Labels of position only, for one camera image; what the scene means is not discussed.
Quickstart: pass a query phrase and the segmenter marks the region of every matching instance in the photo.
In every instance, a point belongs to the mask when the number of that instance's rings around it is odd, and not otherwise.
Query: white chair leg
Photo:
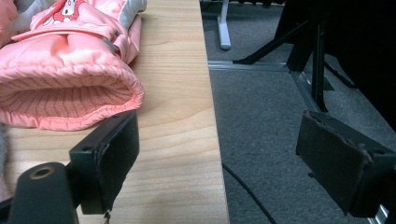
[[[219,27],[219,37],[220,37],[220,48],[228,50],[231,48],[230,35],[228,34],[227,27],[227,10],[228,10],[229,0],[223,0],[221,7],[221,14],[218,16],[218,27]]]

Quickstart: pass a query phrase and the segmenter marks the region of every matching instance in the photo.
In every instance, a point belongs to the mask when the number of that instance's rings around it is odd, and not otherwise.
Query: pink puffer jacket
[[[120,25],[126,1],[74,0],[67,11],[61,0],[13,36],[0,49],[0,122],[74,131],[138,108],[144,90],[128,63],[141,18],[129,30]]]

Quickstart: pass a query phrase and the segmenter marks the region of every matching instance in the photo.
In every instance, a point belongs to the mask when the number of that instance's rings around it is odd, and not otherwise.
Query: light wood surface
[[[141,16],[141,51],[131,64],[146,89],[140,154],[110,223],[228,223],[199,1],[148,0]],[[18,176],[40,163],[68,163],[68,151],[91,131],[8,127],[7,185],[14,190]]]

